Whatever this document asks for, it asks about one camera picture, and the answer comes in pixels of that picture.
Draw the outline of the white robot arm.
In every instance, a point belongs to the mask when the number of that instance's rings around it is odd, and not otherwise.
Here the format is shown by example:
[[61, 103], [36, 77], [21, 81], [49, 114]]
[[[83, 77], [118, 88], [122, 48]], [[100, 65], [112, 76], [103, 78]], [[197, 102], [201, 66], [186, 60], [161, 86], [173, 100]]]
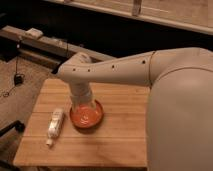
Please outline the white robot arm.
[[78, 102], [91, 99], [91, 82], [148, 86], [148, 170], [213, 171], [212, 51], [158, 50], [97, 63], [78, 52], [57, 76]]

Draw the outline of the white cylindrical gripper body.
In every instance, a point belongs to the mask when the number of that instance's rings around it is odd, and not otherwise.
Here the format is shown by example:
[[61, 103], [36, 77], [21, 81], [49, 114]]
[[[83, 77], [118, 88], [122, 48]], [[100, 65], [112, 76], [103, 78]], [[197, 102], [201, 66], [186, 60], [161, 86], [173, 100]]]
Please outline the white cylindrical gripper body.
[[89, 83], [70, 83], [70, 98], [74, 108], [86, 105], [94, 108], [93, 93]]

